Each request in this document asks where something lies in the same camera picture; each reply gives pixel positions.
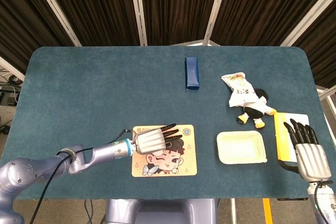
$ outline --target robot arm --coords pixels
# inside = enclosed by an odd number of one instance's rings
[[[333,190],[328,186],[332,181],[327,156],[319,144],[315,131],[308,125],[303,126],[293,119],[284,123],[296,152],[298,166],[280,165],[291,172],[301,175],[309,183],[308,194],[318,224],[336,223],[336,199]]]
[[[92,149],[92,158],[86,161],[82,145],[62,149],[56,156],[33,160],[16,158],[0,167],[0,223],[24,224],[23,217],[13,210],[13,201],[23,190],[39,179],[47,180],[55,172],[59,177],[67,172],[81,173],[96,165],[114,159],[132,156],[134,151],[139,154],[155,153],[165,149],[166,143],[182,137],[170,136],[178,130],[166,131],[176,124],[136,134],[133,140],[125,139],[105,144]]]

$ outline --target dark brown curtain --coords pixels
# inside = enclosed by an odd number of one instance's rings
[[[73,46],[45,0],[0,0],[0,56],[25,73],[41,46]]]
[[[214,0],[143,0],[149,46],[203,39]]]
[[[83,46],[139,45],[133,0],[57,0]]]
[[[278,46],[317,0],[223,0],[211,40]]]
[[[317,85],[336,85],[336,0],[318,17],[294,43],[302,48],[310,63]]]

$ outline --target yellow plastic tray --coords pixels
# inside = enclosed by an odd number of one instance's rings
[[[219,159],[224,164],[266,163],[262,139],[257,131],[220,132],[217,135]]]

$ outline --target table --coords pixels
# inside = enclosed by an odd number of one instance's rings
[[[185,90],[184,60],[198,57],[200,89]],[[255,130],[236,122],[230,89],[220,79],[242,71],[268,92],[279,112],[309,116],[328,156],[336,160],[305,53],[295,47],[42,47],[31,57],[2,164],[42,159],[75,143],[100,146],[135,125],[193,124],[198,173],[134,178],[131,158],[55,179],[46,198],[306,197],[308,183],[277,163],[274,120],[264,116],[267,163],[224,165],[216,136]],[[44,184],[20,195],[38,198]]]

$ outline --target blue rectangular box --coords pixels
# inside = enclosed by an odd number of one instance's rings
[[[186,71],[186,89],[198,90],[199,77],[198,77],[198,63],[197,57],[185,57],[185,71]]]

